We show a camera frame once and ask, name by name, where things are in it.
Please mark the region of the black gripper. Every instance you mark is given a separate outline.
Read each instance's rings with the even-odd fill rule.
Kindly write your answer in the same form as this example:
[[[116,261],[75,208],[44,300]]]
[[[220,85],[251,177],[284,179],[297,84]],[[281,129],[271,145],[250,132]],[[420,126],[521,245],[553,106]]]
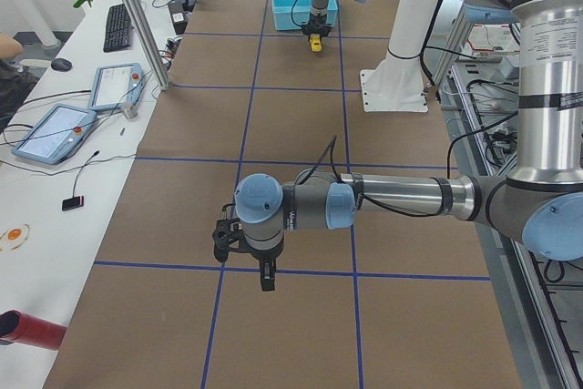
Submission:
[[[260,283],[263,292],[275,291],[276,260],[282,252],[283,247],[252,252],[252,256],[260,262]]]
[[[302,33],[310,38],[311,34],[319,34],[321,38],[327,37],[331,32],[331,26],[327,23],[326,15],[310,15],[307,23],[302,24]]]

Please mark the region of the person forearm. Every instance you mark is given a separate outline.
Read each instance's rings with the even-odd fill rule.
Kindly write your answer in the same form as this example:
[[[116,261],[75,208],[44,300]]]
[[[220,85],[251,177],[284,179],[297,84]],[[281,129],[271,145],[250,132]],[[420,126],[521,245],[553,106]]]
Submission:
[[[10,60],[24,53],[23,46],[11,36],[0,33],[0,59]]]

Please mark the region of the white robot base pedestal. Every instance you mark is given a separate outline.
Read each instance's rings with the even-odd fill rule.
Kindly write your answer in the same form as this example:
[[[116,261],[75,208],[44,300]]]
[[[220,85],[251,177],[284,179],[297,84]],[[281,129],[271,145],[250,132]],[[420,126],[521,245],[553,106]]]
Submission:
[[[385,59],[375,69],[360,72],[366,112],[427,110],[421,56],[438,3],[399,0]]]

